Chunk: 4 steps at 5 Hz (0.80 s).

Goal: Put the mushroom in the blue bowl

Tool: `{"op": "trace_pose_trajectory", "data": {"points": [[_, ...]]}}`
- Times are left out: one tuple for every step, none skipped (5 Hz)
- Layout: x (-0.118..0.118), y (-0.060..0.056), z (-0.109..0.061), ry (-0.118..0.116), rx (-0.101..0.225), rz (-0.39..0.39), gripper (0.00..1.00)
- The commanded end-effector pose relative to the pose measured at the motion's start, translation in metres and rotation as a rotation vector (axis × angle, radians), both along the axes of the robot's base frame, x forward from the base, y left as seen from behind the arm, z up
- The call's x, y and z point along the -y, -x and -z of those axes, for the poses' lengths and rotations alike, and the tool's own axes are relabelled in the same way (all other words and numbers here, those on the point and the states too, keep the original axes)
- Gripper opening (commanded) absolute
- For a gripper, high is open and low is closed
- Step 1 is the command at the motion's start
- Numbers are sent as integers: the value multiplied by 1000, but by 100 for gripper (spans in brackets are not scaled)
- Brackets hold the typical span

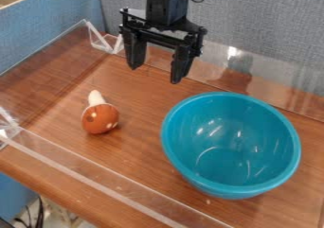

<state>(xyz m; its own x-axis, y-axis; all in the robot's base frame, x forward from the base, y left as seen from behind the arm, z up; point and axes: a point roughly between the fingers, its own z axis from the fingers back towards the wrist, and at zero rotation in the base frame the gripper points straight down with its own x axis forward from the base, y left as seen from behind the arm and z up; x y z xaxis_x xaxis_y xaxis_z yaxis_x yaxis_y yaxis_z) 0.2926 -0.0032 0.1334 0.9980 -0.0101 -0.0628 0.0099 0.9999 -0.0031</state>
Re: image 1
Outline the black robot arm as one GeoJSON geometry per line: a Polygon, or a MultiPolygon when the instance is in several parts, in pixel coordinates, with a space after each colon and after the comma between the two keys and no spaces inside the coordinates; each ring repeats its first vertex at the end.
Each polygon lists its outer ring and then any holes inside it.
{"type": "Polygon", "coordinates": [[[122,8],[123,36],[127,65],[136,69],[143,65],[147,43],[174,50],[171,61],[171,83],[187,76],[194,58],[202,53],[202,41],[207,30],[187,19],[189,1],[203,0],[147,0],[144,9],[122,8]]]}

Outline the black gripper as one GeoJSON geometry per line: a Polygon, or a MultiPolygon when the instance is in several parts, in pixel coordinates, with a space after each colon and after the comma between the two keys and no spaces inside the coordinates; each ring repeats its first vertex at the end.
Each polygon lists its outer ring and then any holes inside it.
{"type": "Polygon", "coordinates": [[[147,43],[175,49],[171,61],[171,83],[178,84],[189,74],[194,57],[201,55],[206,28],[190,22],[186,17],[168,26],[154,23],[146,18],[143,9],[123,8],[120,13],[123,17],[120,34],[130,69],[136,69],[144,63],[147,43]]]}

